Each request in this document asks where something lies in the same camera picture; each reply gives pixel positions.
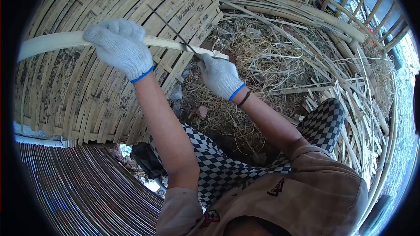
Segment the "pile of bamboo strips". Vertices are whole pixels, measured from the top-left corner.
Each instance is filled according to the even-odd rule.
[[[369,204],[364,216],[366,218],[386,179],[395,147],[397,126],[396,101],[392,105],[391,129],[375,102],[375,80],[372,71],[366,66],[369,64],[368,59],[358,43],[365,40],[365,35],[347,23],[328,14],[324,15],[325,13],[318,9],[297,0],[220,2],[220,8],[225,12],[242,12],[225,13],[226,16],[257,19],[301,48],[305,53],[302,59],[312,66],[316,73],[327,79],[328,82],[311,79],[314,82],[312,86],[273,91],[270,95],[307,92],[302,105],[308,112],[329,97],[340,101],[344,107],[345,121],[332,157],[354,169],[366,181],[370,190]],[[285,21],[269,19],[264,14],[286,18],[298,24],[292,24],[291,29],[282,29],[279,25]],[[335,60],[328,58],[302,33],[302,25],[317,29],[318,35],[329,46]],[[295,116],[296,120],[302,118],[300,115]]]

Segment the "shirt logo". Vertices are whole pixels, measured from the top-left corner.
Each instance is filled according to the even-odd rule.
[[[283,183],[284,183],[284,179],[281,179],[281,181],[277,183],[274,189],[272,189],[271,191],[267,191],[267,194],[270,196],[277,197],[278,193],[283,190]]]
[[[200,229],[206,228],[210,225],[212,222],[220,221],[219,213],[217,213],[216,210],[209,210],[204,214],[204,221],[200,225]]]

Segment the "hand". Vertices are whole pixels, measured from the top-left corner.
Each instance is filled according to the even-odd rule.
[[[131,83],[153,70],[152,55],[143,44],[144,29],[133,20],[101,21],[89,26],[83,38],[95,45],[98,58],[123,70]]]
[[[215,95],[232,101],[236,93],[245,86],[245,83],[239,79],[235,64],[224,59],[213,58],[209,54],[200,56],[204,60],[204,64],[201,61],[198,63],[204,84]]]

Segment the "brown t-shirt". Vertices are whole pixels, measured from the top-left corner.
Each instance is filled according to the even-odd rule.
[[[274,223],[292,236],[351,233],[367,205],[365,181],[312,145],[298,148],[290,166],[291,173],[266,174],[231,189],[204,215],[197,192],[169,189],[156,235],[220,236],[230,220],[244,215]]]

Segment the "checkered pants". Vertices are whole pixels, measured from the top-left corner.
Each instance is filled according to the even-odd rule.
[[[302,136],[312,145],[332,153],[344,122],[344,109],[335,98],[329,98],[309,113],[297,126]],[[235,186],[246,186],[266,173],[289,173],[289,159],[280,153],[279,157],[267,167],[253,167],[229,158],[218,149],[213,140],[206,135],[181,123],[194,147],[200,166],[198,179],[198,198],[204,207],[219,199]],[[160,160],[153,138],[150,146]]]

